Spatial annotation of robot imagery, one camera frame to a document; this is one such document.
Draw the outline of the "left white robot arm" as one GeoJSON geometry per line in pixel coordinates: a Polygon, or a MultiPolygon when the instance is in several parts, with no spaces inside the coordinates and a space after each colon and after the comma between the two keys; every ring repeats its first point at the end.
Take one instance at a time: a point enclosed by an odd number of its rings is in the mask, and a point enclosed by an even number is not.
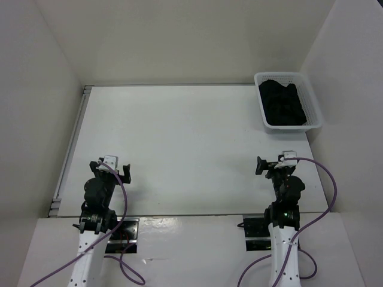
{"type": "Polygon", "coordinates": [[[99,273],[109,239],[119,231],[120,221],[114,210],[109,208],[117,185],[131,183],[130,166],[123,166],[124,174],[118,171],[118,157],[106,155],[92,161],[94,174],[84,184],[84,203],[78,229],[80,232],[77,260],[74,263],[69,286],[99,286],[99,273]]]}

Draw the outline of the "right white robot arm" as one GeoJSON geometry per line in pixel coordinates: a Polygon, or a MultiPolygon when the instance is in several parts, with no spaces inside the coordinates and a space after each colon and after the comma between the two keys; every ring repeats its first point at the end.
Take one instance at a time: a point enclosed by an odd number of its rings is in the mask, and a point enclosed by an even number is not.
{"type": "Polygon", "coordinates": [[[255,174],[266,172],[275,192],[273,201],[264,212],[262,228],[271,239],[272,271],[270,286],[300,286],[298,236],[300,210],[298,201],[305,189],[300,178],[293,175],[298,160],[295,151],[283,151],[278,160],[268,162],[257,158],[255,174]]]}

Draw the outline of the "black pleated skirt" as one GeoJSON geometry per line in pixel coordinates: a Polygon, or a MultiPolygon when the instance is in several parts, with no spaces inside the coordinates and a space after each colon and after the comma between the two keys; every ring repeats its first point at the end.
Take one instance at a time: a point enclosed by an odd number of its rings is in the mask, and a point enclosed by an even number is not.
{"type": "Polygon", "coordinates": [[[271,126],[302,126],[307,117],[295,84],[283,86],[275,80],[259,85],[266,121],[271,126]]]}

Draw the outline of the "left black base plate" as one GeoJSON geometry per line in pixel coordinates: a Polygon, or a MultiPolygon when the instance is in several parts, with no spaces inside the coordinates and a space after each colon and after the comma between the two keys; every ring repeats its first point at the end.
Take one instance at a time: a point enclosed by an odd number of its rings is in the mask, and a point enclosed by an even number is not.
{"type": "Polygon", "coordinates": [[[139,219],[125,219],[117,231],[108,240],[106,254],[137,253],[139,219]]]}

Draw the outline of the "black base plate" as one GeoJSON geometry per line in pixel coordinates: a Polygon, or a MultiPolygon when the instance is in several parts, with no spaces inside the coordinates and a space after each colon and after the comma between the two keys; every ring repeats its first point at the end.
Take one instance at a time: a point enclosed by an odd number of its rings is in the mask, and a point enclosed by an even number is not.
{"type": "Polygon", "coordinates": [[[246,251],[270,251],[270,233],[262,216],[244,216],[237,224],[245,235],[246,251]]]}
{"type": "Polygon", "coordinates": [[[117,231],[108,240],[106,254],[137,253],[139,219],[125,219],[117,231]]]}

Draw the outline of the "white plastic basket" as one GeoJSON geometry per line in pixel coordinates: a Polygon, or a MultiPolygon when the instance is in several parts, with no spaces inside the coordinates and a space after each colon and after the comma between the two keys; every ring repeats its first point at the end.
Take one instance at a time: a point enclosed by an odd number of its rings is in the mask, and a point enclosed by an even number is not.
{"type": "Polygon", "coordinates": [[[254,76],[260,112],[269,133],[307,132],[323,117],[307,77],[298,72],[259,72],[254,76]]]}

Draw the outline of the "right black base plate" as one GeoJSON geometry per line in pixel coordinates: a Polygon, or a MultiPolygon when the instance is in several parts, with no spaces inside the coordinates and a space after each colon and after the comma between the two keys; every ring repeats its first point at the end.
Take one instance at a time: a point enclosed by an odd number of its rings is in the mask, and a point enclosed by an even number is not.
{"type": "Polygon", "coordinates": [[[244,216],[237,224],[245,235],[246,251],[270,251],[270,233],[262,216],[244,216]]]}

